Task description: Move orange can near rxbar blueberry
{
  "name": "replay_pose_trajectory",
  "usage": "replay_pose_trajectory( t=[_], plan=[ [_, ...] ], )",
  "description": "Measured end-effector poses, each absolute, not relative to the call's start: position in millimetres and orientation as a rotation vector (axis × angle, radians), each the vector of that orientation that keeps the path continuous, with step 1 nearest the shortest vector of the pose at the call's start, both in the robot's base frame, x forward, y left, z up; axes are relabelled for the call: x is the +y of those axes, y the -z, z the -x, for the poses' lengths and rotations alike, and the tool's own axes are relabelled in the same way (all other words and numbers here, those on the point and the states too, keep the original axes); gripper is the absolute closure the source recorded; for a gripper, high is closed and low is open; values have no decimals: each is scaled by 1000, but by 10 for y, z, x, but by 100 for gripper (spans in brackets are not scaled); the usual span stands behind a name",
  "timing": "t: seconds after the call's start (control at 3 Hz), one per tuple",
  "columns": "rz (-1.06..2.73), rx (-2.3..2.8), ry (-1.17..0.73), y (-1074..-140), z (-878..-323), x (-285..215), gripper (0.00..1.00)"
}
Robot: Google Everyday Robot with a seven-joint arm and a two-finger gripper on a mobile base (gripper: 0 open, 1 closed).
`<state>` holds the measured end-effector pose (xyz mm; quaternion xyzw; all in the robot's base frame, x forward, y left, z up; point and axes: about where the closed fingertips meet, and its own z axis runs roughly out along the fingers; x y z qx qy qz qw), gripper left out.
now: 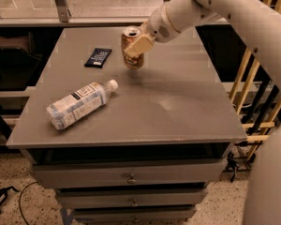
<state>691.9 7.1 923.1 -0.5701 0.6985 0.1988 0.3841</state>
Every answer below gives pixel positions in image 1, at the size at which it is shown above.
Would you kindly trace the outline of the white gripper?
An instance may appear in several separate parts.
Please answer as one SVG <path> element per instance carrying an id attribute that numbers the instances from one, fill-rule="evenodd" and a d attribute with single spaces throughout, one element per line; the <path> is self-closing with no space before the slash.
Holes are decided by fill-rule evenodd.
<path id="1" fill-rule="evenodd" d="M 124 53 L 129 57 L 137 57 L 149 52 L 155 41 L 166 43 L 175 38 L 175 29 L 170 24 L 165 5 L 157 8 L 140 29 L 143 33 L 132 33 L 127 36 Z"/>

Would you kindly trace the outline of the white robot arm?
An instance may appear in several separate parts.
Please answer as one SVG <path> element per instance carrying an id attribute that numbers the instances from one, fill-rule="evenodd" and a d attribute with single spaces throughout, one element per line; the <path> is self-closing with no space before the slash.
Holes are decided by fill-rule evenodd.
<path id="1" fill-rule="evenodd" d="M 281 14 L 259 0 L 170 0 L 140 27 L 125 48 L 133 57 L 168 42 L 185 29 L 219 15 L 266 69 L 281 92 Z M 281 225 L 281 126 L 259 149 L 250 173 L 243 225 Z"/>

